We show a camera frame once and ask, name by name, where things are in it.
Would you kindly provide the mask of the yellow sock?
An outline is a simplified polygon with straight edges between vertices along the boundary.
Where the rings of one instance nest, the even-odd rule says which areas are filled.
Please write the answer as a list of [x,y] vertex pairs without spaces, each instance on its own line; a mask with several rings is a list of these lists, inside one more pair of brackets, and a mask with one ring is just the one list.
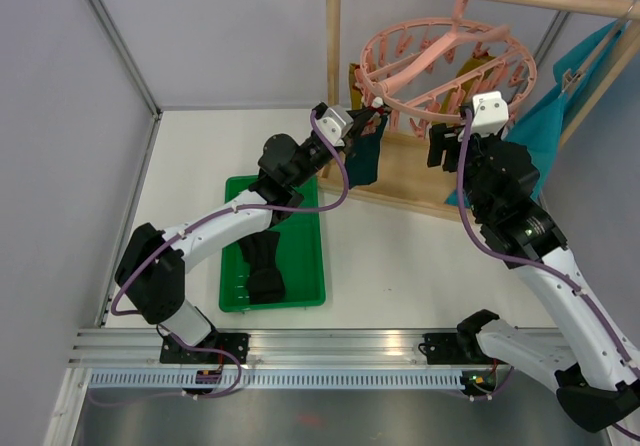
[[454,115],[459,117],[460,106],[469,101],[469,98],[480,91],[480,83],[486,80],[493,66],[482,73],[478,69],[493,61],[495,56],[484,54],[479,57],[470,57],[458,71],[456,80],[448,85],[448,89],[436,94],[435,111],[440,115]]
[[358,63],[350,63],[348,71],[348,86],[351,108],[354,110],[363,107],[363,86],[361,84],[362,72]]

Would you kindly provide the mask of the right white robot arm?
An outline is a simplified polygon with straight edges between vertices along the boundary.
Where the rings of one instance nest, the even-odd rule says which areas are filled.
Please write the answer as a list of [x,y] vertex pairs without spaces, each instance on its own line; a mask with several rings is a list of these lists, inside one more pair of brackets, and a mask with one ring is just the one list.
[[463,225],[480,226],[471,241],[530,288],[570,348],[558,352],[483,309],[458,324],[459,354],[522,371],[586,431],[612,428],[637,440],[622,422],[639,410],[639,351],[604,311],[558,225],[532,199],[539,172],[527,148],[437,124],[427,164],[456,173]]

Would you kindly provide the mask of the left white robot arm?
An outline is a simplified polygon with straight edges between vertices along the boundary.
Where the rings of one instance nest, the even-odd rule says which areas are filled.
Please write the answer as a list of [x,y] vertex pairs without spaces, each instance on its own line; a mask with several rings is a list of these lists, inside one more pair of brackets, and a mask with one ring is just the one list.
[[149,223],[137,227],[116,269],[112,315],[123,315],[118,304],[127,298],[131,314],[164,329],[193,361],[210,361],[218,349],[217,331],[187,299],[186,274],[230,244],[307,213],[299,188],[330,162],[343,168],[367,123],[383,111],[381,99],[356,110],[321,103],[310,113],[309,137],[297,143],[284,133],[271,136],[257,179],[225,205],[165,230]]

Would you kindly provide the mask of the pink round clip hanger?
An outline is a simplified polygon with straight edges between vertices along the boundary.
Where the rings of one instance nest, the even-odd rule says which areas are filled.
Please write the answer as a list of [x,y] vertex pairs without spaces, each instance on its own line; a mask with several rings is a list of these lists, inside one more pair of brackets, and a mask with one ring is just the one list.
[[479,93],[500,91],[515,117],[533,91],[537,66],[529,49],[507,25],[492,25],[466,17],[469,0],[455,0],[447,16],[409,19],[375,34],[363,47],[361,67],[363,105],[385,107],[392,132],[420,140],[436,123],[454,124],[458,117],[435,111],[436,94],[448,89],[472,56],[495,59],[480,83]]

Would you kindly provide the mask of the dark teal sock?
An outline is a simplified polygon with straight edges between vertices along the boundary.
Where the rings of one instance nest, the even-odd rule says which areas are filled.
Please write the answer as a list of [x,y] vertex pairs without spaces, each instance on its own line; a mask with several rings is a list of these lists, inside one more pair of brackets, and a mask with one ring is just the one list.
[[350,189],[371,185],[377,181],[381,141],[387,122],[387,116],[369,121],[351,153],[346,157],[345,167]]

